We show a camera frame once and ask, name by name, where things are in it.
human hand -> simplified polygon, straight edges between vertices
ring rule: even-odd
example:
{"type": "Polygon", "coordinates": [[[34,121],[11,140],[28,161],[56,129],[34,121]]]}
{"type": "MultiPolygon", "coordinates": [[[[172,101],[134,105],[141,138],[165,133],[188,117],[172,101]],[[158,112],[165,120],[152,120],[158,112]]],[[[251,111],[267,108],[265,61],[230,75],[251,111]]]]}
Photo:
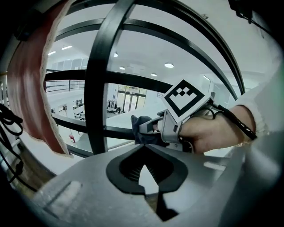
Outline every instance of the human hand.
{"type": "MultiPolygon", "coordinates": [[[[230,111],[255,132],[255,122],[247,108],[235,106],[230,111]]],[[[192,117],[182,125],[179,135],[193,145],[195,153],[230,147],[249,140],[222,114],[215,119],[212,116],[192,117]]]]}

white sleeve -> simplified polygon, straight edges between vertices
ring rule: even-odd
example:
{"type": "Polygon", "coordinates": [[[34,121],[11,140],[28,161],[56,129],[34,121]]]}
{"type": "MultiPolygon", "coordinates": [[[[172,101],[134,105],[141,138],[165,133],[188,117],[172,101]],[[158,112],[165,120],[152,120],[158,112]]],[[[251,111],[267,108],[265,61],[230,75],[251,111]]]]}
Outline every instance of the white sleeve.
{"type": "Polygon", "coordinates": [[[235,106],[248,108],[256,124],[256,135],[284,130],[284,65],[280,64],[266,83],[237,99],[235,106]]]}

person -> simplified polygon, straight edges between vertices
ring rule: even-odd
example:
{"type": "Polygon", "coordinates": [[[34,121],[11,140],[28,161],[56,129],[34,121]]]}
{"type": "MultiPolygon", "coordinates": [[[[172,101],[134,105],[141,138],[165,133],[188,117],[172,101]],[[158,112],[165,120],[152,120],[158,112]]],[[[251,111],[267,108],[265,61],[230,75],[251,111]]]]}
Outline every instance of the person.
{"type": "MultiPolygon", "coordinates": [[[[251,89],[237,99],[230,111],[258,137],[284,130],[284,65],[280,61],[267,82],[251,89]]],[[[249,138],[222,114],[212,117],[193,117],[182,125],[179,135],[189,140],[195,153],[226,148],[249,138]]]]}

curved black frame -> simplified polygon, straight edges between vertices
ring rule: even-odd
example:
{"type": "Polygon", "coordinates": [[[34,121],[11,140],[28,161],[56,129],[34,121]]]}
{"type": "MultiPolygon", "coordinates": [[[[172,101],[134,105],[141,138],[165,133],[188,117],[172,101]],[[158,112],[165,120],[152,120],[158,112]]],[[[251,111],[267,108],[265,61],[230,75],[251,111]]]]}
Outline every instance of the curved black frame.
{"type": "MultiPolygon", "coordinates": [[[[69,80],[68,78],[71,78],[70,80],[85,80],[85,73],[84,69],[55,71],[46,74],[45,81],[69,80]]],[[[135,86],[162,93],[166,93],[172,87],[171,84],[133,74],[112,71],[108,71],[106,74],[105,83],[135,86]]]]}
{"type": "MultiPolygon", "coordinates": [[[[58,125],[82,133],[88,133],[86,122],[84,121],[63,117],[54,113],[52,113],[52,117],[55,120],[56,124],[58,125]]],[[[103,128],[103,136],[109,138],[123,139],[123,140],[135,140],[132,129],[125,129],[125,128],[112,127],[112,126],[105,126],[103,128]]]]}
{"type": "Polygon", "coordinates": [[[56,40],[60,40],[70,35],[99,29],[95,41],[93,43],[85,74],[85,108],[87,109],[85,113],[86,125],[90,144],[94,154],[103,153],[107,151],[105,146],[106,139],[102,137],[102,135],[104,134],[104,129],[106,127],[105,108],[107,83],[117,81],[113,76],[115,73],[108,71],[108,61],[111,54],[113,54],[114,52],[116,42],[120,37],[121,30],[123,29],[153,35],[183,48],[184,50],[198,58],[200,61],[202,61],[209,69],[211,69],[211,71],[213,71],[217,75],[217,77],[224,83],[224,85],[230,91],[234,99],[237,99],[237,96],[232,86],[230,85],[229,81],[227,80],[223,72],[220,70],[220,68],[205,52],[203,52],[192,42],[190,42],[183,36],[159,25],[140,20],[128,19],[127,17],[132,12],[135,4],[157,8],[167,13],[170,13],[191,24],[202,34],[204,34],[223,55],[237,80],[237,83],[241,90],[241,94],[244,93],[245,89],[241,78],[240,70],[227,44],[218,34],[218,32],[191,8],[176,0],[169,0],[163,2],[156,0],[88,0],[74,3],[70,8],[69,13],[90,6],[109,3],[116,4],[110,10],[105,19],[90,20],[72,25],[60,31],[59,35],[56,38],[56,40]],[[99,97],[96,100],[98,106],[103,107],[102,111],[97,112],[97,116],[90,115],[92,109],[91,104],[93,102],[93,84],[97,85],[97,91],[99,92],[99,94],[102,94],[102,97],[99,97]]]}
{"type": "MultiPolygon", "coordinates": [[[[76,11],[93,7],[102,4],[115,4],[118,0],[84,0],[84,1],[76,1],[74,2],[68,14],[74,13],[76,11]]],[[[151,8],[155,8],[164,12],[167,12],[186,23],[192,25],[196,28],[201,34],[203,34],[221,53],[230,69],[235,76],[237,84],[240,88],[241,94],[245,93],[245,86],[243,82],[243,78],[241,76],[241,71],[239,66],[228,47],[227,43],[224,41],[222,36],[217,32],[217,30],[204,18],[202,18],[197,12],[195,12],[192,8],[187,6],[186,4],[178,1],[178,0],[168,0],[168,1],[157,1],[157,0],[137,0],[135,2],[138,5],[148,6],[151,8]]]]}
{"type": "MultiPolygon", "coordinates": [[[[100,23],[102,21],[102,19],[95,19],[71,25],[59,31],[59,35],[56,37],[56,41],[70,35],[75,35],[86,31],[98,30],[101,26],[100,23]]],[[[237,95],[233,87],[231,86],[222,70],[202,49],[196,46],[193,42],[189,41],[178,33],[171,31],[170,29],[142,20],[126,19],[122,25],[122,29],[125,31],[136,31],[155,36],[187,51],[188,53],[199,59],[202,63],[204,63],[224,83],[226,88],[232,94],[233,98],[235,100],[237,99],[237,95]]]]}

cable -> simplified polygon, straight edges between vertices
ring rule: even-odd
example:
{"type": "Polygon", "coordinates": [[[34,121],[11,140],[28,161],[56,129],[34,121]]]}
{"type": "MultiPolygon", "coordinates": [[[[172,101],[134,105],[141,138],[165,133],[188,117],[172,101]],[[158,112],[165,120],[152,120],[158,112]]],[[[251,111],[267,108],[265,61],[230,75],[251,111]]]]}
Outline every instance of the cable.
{"type": "Polygon", "coordinates": [[[223,114],[232,123],[238,126],[238,128],[242,130],[251,140],[254,140],[257,138],[255,133],[248,126],[246,126],[243,122],[241,122],[230,110],[222,107],[221,105],[218,105],[217,108],[221,111],[218,111],[217,113],[215,113],[215,115],[220,114],[220,113],[223,114]]]}
{"type": "Polygon", "coordinates": [[[245,16],[241,16],[241,18],[243,18],[243,19],[246,19],[246,20],[248,20],[248,22],[250,23],[253,23],[254,25],[256,25],[257,27],[259,27],[260,29],[262,29],[263,31],[265,31],[267,34],[269,34],[269,35],[271,35],[272,37],[273,37],[273,35],[272,35],[272,33],[270,32],[270,31],[268,31],[266,28],[264,28],[264,27],[262,27],[261,25],[259,25],[257,22],[255,22],[254,20],[250,20],[249,18],[247,18],[247,17],[245,17],[245,16]]]}
{"type": "Polygon", "coordinates": [[[191,115],[190,117],[192,118],[192,117],[200,117],[200,116],[195,116],[195,114],[196,113],[198,113],[198,112],[200,112],[200,111],[202,111],[202,110],[208,110],[208,111],[210,111],[211,112],[211,114],[212,114],[212,119],[215,119],[215,113],[213,112],[213,110],[211,109],[211,108],[208,108],[208,107],[202,107],[201,109],[199,109],[197,112],[195,112],[193,115],[191,115]]]}
{"type": "MultiPolygon", "coordinates": [[[[5,129],[11,133],[14,136],[19,136],[20,134],[22,134],[23,132],[23,127],[21,125],[21,123],[23,122],[23,120],[14,115],[14,113],[9,110],[7,107],[5,107],[4,105],[0,104],[0,122],[2,123],[2,125],[5,127],[5,129]],[[11,131],[6,125],[13,125],[14,123],[16,123],[19,127],[20,127],[20,132],[13,132],[11,131]]],[[[19,175],[22,174],[23,172],[23,167],[24,167],[24,163],[21,159],[21,157],[13,151],[12,145],[10,144],[10,141],[4,131],[4,129],[1,127],[0,125],[0,142],[16,157],[20,160],[20,162],[16,165],[16,171],[13,170],[13,168],[10,166],[10,164],[7,162],[5,156],[2,154],[2,152],[0,151],[0,155],[2,156],[4,162],[6,163],[6,165],[8,166],[9,170],[11,171],[11,173],[14,175],[10,180],[9,183],[11,183],[15,178],[21,182],[23,185],[25,185],[27,188],[31,189],[32,191],[36,192],[37,190],[34,189],[32,186],[28,185],[26,182],[24,182],[19,175]]]]}

